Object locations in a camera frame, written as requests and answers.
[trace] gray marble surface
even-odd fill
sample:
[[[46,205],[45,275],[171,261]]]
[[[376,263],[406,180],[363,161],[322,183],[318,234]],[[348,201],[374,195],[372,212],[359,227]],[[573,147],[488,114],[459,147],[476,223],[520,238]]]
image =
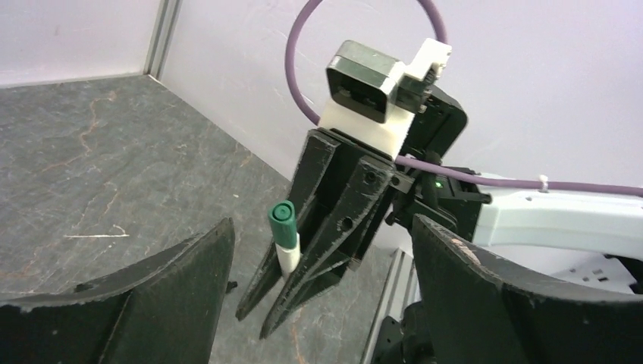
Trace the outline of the gray marble surface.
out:
[[[234,318],[287,180],[148,77],[0,90],[0,299],[60,292],[231,216],[237,243],[212,363],[359,362],[390,258],[303,307],[267,340],[277,291]]]

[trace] cable tie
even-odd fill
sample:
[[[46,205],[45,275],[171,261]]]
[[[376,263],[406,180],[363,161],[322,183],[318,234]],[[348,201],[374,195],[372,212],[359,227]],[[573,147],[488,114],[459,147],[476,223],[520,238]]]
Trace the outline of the cable tie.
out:
[[[539,192],[548,193],[549,192],[549,183],[548,183],[549,178],[547,176],[545,176],[544,174],[541,174],[538,179],[542,183],[541,189],[539,190]]]

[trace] black curved bracket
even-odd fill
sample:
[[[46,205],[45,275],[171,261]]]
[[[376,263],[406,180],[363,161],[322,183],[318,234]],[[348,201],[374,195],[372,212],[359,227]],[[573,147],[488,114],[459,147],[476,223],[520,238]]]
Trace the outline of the black curved bracket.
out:
[[[225,218],[67,292],[0,302],[0,362],[206,364],[233,253]]]

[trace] white wall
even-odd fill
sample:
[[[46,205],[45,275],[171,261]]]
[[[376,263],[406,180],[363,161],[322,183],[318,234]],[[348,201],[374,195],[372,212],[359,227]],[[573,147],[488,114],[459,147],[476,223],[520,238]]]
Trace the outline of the white wall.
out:
[[[183,0],[161,81],[290,177],[311,127],[283,53],[305,0]],[[437,0],[453,55],[440,86],[469,126],[446,163],[507,177],[643,184],[643,2]],[[300,88],[320,112],[345,39],[410,61],[433,36],[413,0],[326,0],[300,38]],[[406,241],[384,229],[378,243]]]
[[[0,1],[0,86],[141,74],[159,2]]]

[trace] screw hole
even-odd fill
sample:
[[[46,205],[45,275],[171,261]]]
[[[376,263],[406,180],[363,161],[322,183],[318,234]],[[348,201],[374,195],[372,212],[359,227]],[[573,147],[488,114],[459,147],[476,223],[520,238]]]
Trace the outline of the screw hole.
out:
[[[344,220],[342,220],[341,222],[342,231],[348,231],[352,228],[353,228],[353,220],[351,220],[350,218],[345,218]]]
[[[373,182],[375,182],[375,179],[376,177],[374,172],[367,172],[366,176],[364,176],[364,182],[366,182],[367,184],[372,184]]]
[[[364,99],[364,104],[366,106],[370,107],[370,108],[374,108],[375,106],[378,105],[377,103],[375,103],[375,101],[373,101],[373,100],[371,100],[369,98]]]
[[[74,293],[84,292],[86,290],[91,290],[92,288],[94,288],[94,285],[91,283],[77,284],[76,287],[74,287]]]

